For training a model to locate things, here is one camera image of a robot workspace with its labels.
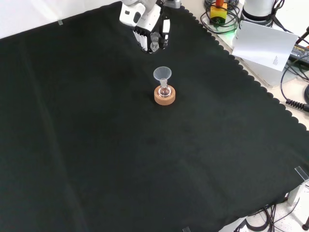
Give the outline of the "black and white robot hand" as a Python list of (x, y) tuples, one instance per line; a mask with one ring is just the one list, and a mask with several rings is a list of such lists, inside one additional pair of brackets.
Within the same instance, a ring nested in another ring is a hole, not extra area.
[(119, 20), (132, 28), (140, 49), (152, 54), (168, 46), (170, 18), (165, 9), (180, 6), (180, 0), (123, 0)]

